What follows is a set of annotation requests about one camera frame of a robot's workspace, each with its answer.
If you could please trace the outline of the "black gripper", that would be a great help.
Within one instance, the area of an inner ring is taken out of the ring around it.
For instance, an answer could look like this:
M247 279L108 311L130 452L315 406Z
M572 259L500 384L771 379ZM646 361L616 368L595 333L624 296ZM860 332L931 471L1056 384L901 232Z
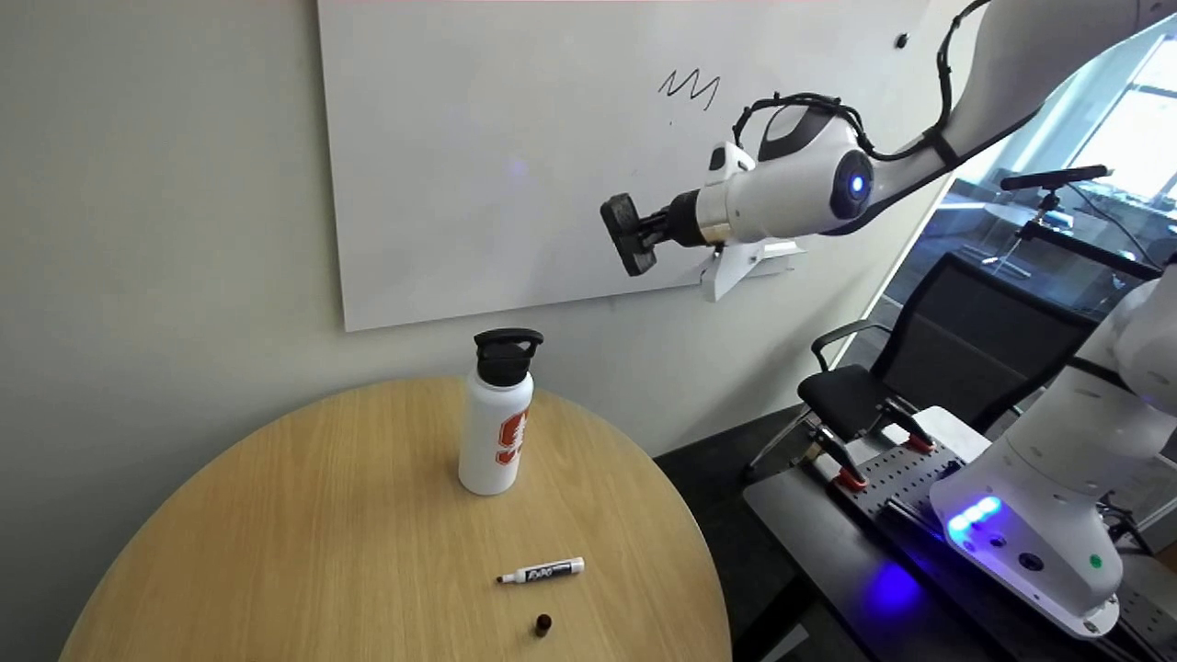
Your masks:
M646 216L646 247L657 241L679 241L679 247L697 247L697 219L696 219L696 191L675 193L669 207Z

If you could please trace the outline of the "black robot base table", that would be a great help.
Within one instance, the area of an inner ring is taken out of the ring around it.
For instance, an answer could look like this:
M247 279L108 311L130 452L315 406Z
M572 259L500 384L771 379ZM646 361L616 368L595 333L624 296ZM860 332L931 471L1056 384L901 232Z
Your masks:
M1177 662L1172 585L1130 557L1124 614L1104 638L1075 638L944 546L911 495L917 475L875 475L875 509L817 471L820 435L794 413L745 475L741 503L794 562L794 579L740 638L762 655L824 604L869 662Z

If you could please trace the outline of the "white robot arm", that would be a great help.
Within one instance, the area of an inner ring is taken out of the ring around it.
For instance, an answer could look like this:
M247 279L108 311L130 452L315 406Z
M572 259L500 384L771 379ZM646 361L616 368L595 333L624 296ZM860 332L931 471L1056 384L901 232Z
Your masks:
M881 151L860 109L828 93L778 93L794 123L745 151L723 142L711 176L645 219L616 216L632 273L663 241L728 247L848 235L886 207L1018 132L1082 67L1172 19L1177 0L967 0L963 63L933 67L933 121ZM1131 288L1050 370L1041 397L967 465L931 485L944 544L1056 630L1098 638L1121 619L1121 556L1098 498L1131 481L1177 415L1177 269Z

